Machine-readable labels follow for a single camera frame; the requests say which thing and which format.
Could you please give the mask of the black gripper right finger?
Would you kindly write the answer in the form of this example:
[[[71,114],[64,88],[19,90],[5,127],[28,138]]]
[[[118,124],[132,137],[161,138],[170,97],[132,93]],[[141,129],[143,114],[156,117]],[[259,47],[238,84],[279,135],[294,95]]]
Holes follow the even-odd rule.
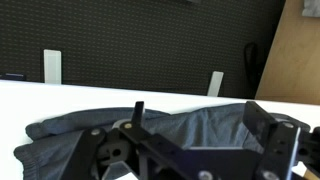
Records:
[[[274,117],[254,101],[245,103],[243,124],[263,147],[264,154],[295,154],[300,127],[294,121]]]

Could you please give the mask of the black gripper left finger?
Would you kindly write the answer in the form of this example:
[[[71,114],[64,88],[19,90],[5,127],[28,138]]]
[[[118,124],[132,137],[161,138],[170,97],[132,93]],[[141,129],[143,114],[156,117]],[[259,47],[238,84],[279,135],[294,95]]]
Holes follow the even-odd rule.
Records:
[[[144,102],[135,104],[129,121],[120,124],[119,138],[121,146],[118,148],[120,156],[142,157],[145,154],[156,157],[174,155],[174,144],[159,134],[150,134],[141,123],[144,120]]]

